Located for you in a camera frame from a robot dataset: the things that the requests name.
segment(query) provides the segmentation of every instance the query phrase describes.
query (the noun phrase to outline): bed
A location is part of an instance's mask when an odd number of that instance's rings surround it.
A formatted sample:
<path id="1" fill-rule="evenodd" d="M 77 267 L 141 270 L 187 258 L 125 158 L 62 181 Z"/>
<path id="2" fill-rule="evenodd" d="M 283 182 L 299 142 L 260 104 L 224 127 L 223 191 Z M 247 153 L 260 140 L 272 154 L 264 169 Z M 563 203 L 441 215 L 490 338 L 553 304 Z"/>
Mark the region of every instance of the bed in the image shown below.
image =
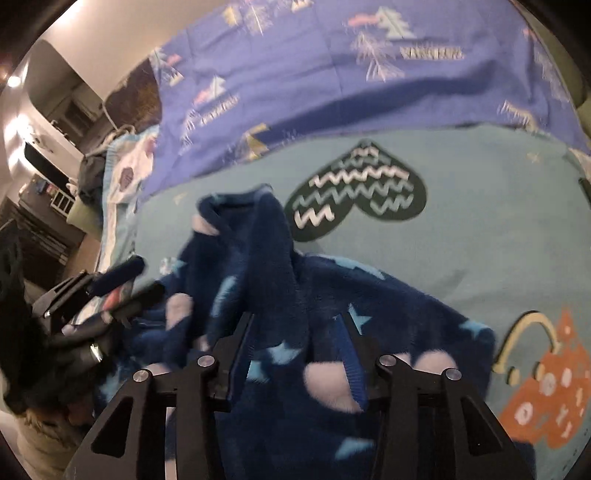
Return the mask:
<path id="1" fill-rule="evenodd" d="M 110 176 L 132 194 L 102 265 L 134 252 L 136 288 L 166 277 L 203 228 L 200 199 L 268 184 L 302 253 L 379 268 L 470 319 L 474 340 L 492 331 L 472 380 L 536 478 L 559 480 L 590 436 L 585 88 L 564 87 L 509 2 L 440 9 L 235 2 L 156 49 L 106 103 L 148 129 L 120 140 L 136 183 Z"/>

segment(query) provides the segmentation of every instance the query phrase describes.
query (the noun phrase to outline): zigzag pattern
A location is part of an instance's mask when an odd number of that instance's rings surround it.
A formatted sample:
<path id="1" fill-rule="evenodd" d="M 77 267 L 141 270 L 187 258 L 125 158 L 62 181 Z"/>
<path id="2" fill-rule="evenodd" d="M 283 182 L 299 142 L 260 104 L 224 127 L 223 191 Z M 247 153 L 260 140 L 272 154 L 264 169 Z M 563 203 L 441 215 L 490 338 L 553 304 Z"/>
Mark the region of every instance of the zigzag pattern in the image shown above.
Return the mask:
<path id="1" fill-rule="evenodd" d="M 383 163 L 388 163 L 388 165 L 390 165 L 390 162 L 384 162 L 384 161 L 380 160 L 379 157 L 361 157 L 361 158 L 349 157 L 349 158 L 347 158 L 347 160 L 339 160 L 338 162 L 333 163 L 331 168 L 349 168 L 349 167 L 359 168 L 364 163 L 368 163 L 368 164 L 373 165 L 375 167 L 377 167 L 379 164 L 383 164 Z"/>
<path id="2" fill-rule="evenodd" d="M 375 179 L 379 179 L 382 175 L 386 175 L 390 178 L 399 177 L 403 180 L 408 180 L 409 173 L 407 171 L 402 170 L 398 167 L 388 167 L 384 165 L 378 169 L 373 167 L 367 167 L 363 169 L 362 172 L 359 170 L 340 170 L 336 175 L 334 172 L 328 172 L 322 178 L 319 178 L 318 175 L 315 175 L 310 181 L 310 187 L 316 185 L 318 188 L 322 188 L 322 186 L 330 181 L 333 185 L 338 185 L 340 182 L 344 181 L 346 184 L 351 183 L 353 180 L 357 181 L 367 181 L 368 177 L 373 177 Z"/>
<path id="3" fill-rule="evenodd" d="M 386 210 L 391 210 L 393 212 L 397 212 L 400 207 L 406 210 L 412 204 L 414 200 L 414 195 L 410 194 L 408 197 L 403 197 L 402 195 L 396 195 L 394 201 L 388 198 L 386 201 L 380 206 L 375 203 L 373 200 L 369 202 L 369 206 L 371 209 L 377 213 L 378 215 L 383 215 Z"/>
<path id="4" fill-rule="evenodd" d="M 313 201 L 316 201 L 318 205 L 324 205 L 326 200 L 331 197 L 335 204 L 340 205 L 346 198 L 355 200 L 359 195 L 363 195 L 365 198 L 370 200 L 373 198 L 376 192 L 382 197 L 385 197 L 388 195 L 390 190 L 401 193 L 403 189 L 407 189 L 409 192 L 411 192 L 413 188 L 413 184 L 407 182 L 406 180 L 400 180 L 397 183 L 391 179 L 388 180 L 384 185 L 376 181 L 372 183 L 369 188 L 367 188 L 363 183 L 357 185 L 355 189 L 353 189 L 351 185 L 347 185 L 341 191 L 338 191 L 336 187 L 331 187 L 324 193 L 320 193 L 318 190 L 315 190 L 308 196 L 308 198 L 304 198 L 303 195 L 300 195 L 298 198 L 296 198 L 292 208 L 296 210 L 298 207 L 309 207 Z"/>
<path id="5" fill-rule="evenodd" d="M 295 224 L 300 230 L 302 230 L 308 222 L 311 222 L 314 226 L 319 226 L 325 218 L 329 222 L 332 222 L 335 219 L 335 214 L 331 210 L 330 205 L 322 207 L 318 214 L 316 214 L 313 208 L 306 210 L 304 215 L 300 215 L 300 212 L 297 210 L 294 213 Z"/>

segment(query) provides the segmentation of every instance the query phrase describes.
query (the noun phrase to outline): dark green heart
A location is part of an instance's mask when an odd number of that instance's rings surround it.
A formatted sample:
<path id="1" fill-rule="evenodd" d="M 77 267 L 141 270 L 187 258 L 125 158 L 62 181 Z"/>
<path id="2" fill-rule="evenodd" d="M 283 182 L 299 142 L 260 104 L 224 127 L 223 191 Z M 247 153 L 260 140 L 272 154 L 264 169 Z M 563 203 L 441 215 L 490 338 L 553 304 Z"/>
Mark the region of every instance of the dark green heart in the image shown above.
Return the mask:
<path id="1" fill-rule="evenodd" d="M 371 140 L 314 173 L 291 195 L 285 215 L 297 242 L 334 230 L 353 205 L 377 220 L 400 222 L 419 215 L 427 190 L 418 174 Z"/>

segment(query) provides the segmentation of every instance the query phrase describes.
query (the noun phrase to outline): wall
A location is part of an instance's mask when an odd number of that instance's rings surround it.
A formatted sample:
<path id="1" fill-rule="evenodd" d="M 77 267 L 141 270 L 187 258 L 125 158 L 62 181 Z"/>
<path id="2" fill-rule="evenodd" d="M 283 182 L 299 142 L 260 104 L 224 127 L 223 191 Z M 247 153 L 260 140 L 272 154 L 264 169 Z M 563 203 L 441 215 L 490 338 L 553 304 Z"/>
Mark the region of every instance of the wall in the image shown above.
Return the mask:
<path id="1" fill-rule="evenodd" d="M 226 0 L 78 0 L 41 38 L 102 99 L 152 49 Z"/>
<path id="2" fill-rule="evenodd" d="M 12 200 L 13 203 L 18 204 L 18 192 L 23 185 L 29 183 L 33 178 L 33 173 L 29 172 L 22 165 L 17 165 L 12 172 L 12 182 L 8 187 L 6 196 Z"/>

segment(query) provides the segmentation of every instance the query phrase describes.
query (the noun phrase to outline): navy blue fabric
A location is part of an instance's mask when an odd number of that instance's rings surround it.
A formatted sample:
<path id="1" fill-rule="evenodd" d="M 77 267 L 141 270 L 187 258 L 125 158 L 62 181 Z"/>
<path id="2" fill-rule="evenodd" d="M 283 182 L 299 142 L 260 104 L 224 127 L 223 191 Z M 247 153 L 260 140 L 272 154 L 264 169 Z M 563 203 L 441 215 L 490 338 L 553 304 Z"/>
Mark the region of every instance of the navy blue fabric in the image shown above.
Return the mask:
<path id="1" fill-rule="evenodd" d="M 506 0 L 239 0 L 151 60 L 163 118 L 143 199 L 316 135 L 488 122 L 588 151 Z"/>
<path id="2" fill-rule="evenodd" d="M 232 332 L 241 312 L 255 315 L 246 386 L 230 414 L 217 417 L 229 479 L 367 478 L 376 418 L 326 408 L 304 385 L 309 362 L 338 361 L 335 317 L 352 312 L 364 335 L 384 352 L 450 355 L 484 396 L 495 346 L 493 332 L 388 274 L 344 258 L 294 250 L 279 201 L 268 187 L 213 195 L 199 213 L 219 232 L 195 232 L 175 272 L 162 278 L 167 297 L 193 298 L 189 317 L 165 330 L 165 304 L 134 322 L 118 371 L 102 386 L 102 401 L 135 368 L 164 362 L 185 366 Z M 170 445 L 167 451 L 173 452 Z"/>

